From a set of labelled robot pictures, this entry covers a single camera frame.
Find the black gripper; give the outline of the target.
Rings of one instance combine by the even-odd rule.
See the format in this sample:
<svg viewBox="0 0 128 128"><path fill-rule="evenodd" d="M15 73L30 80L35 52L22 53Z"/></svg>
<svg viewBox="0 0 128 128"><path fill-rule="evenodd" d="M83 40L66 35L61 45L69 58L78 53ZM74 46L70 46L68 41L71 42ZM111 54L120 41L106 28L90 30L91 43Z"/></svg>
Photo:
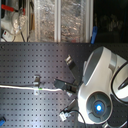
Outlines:
<svg viewBox="0 0 128 128"><path fill-rule="evenodd" d="M80 86L82 85L80 71L71 56L68 56L65 59L65 62L70 69L73 77L75 78L75 81L73 83L68 83L59 79L55 79L54 86L58 89L68 91L70 95L77 94Z"/></svg>

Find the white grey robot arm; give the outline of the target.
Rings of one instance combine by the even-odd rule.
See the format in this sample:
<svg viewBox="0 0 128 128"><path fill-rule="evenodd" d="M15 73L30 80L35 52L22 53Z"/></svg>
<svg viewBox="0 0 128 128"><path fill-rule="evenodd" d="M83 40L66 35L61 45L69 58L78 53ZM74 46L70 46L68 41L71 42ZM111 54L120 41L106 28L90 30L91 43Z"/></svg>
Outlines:
<svg viewBox="0 0 128 128"><path fill-rule="evenodd" d="M111 126L108 119L113 111L111 96L128 106L128 61L106 47L95 49L84 62L83 74L80 74L71 56L65 59L75 81L67 83L55 79L58 89L76 93L77 97L64 108L59 116L65 121L72 112L78 113L81 123L101 124L103 128L122 128Z"/></svg>

